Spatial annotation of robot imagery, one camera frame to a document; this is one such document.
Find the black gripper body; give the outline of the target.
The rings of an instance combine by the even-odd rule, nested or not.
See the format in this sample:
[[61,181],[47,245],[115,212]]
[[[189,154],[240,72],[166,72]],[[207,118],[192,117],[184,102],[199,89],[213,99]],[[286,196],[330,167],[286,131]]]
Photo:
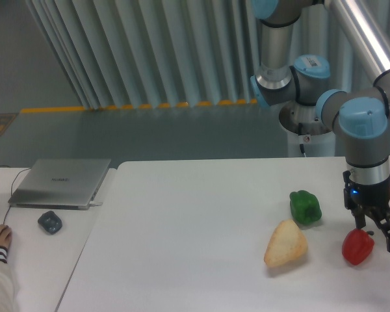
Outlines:
[[365,216],[372,220],[385,220],[390,211],[390,176],[380,183],[363,185],[351,180],[349,170],[343,172],[344,206],[356,220]]

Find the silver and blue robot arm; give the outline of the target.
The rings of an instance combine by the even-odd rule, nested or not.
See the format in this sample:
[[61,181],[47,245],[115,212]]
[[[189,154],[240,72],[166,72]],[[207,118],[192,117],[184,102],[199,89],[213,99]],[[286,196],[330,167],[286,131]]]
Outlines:
[[258,103],[269,107],[295,101],[313,107],[317,119],[345,146],[344,205],[361,229],[370,218],[385,236],[390,252],[390,167],[387,126],[390,119],[390,39],[363,1],[325,1],[365,73],[370,88],[328,90],[322,58],[300,57],[288,65],[294,23],[313,1],[253,1],[262,25],[261,64],[252,76]]

